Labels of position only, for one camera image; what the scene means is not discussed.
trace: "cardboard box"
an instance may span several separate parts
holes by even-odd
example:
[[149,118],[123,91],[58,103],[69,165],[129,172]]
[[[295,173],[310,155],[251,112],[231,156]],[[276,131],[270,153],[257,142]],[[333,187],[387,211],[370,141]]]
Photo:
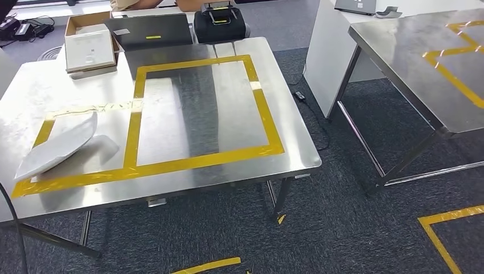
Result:
[[68,73],[116,65],[114,51],[119,48],[103,23],[110,16],[107,11],[69,18],[64,36]]
[[226,2],[227,0],[176,0],[176,4],[181,11],[200,11],[205,3]]

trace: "open laptop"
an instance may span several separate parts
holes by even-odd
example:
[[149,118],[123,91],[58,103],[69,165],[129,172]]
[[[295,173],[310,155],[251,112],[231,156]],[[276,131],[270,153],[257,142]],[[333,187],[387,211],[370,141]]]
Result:
[[363,15],[375,15],[377,0],[336,0],[335,10]]
[[112,18],[104,24],[125,51],[193,44],[185,14]]

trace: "metal table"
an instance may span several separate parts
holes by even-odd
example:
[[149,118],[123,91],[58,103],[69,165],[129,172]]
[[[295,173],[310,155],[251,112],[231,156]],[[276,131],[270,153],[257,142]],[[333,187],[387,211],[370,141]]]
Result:
[[[265,38],[120,53],[117,70],[97,74],[71,79],[63,62],[27,63],[0,100],[0,180],[19,218],[87,211],[80,244],[22,224],[26,235],[99,256],[85,246],[90,209],[155,206],[254,182],[267,183],[278,218],[292,179],[321,165]],[[34,143],[92,111],[99,113],[92,140],[31,182],[13,184]],[[283,179],[277,198],[273,179]],[[0,223],[12,224],[0,200]]]
[[[484,9],[416,15],[351,25],[357,48],[336,103],[351,125],[381,179],[372,189],[484,166],[484,162],[398,178],[398,173],[439,138],[479,135],[484,130],[482,57]],[[434,130],[416,142],[385,172],[342,102],[348,80],[364,50]]]

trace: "person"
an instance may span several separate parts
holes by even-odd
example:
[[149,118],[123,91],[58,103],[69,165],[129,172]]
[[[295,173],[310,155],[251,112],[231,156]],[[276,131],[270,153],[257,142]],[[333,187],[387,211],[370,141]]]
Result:
[[[145,10],[156,8],[163,0],[110,0],[113,11]],[[222,2],[226,0],[176,0],[181,11],[199,11],[203,3]]]
[[163,0],[110,0],[113,11],[156,8]]
[[17,0],[0,0],[0,24],[5,20],[10,10],[17,4]]

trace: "open cardboard box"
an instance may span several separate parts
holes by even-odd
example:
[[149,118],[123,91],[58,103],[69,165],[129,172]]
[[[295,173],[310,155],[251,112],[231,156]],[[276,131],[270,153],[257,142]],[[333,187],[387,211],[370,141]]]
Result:
[[64,36],[68,73],[116,65],[119,47],[103,23],[110,16],[107,11],[69,18]]

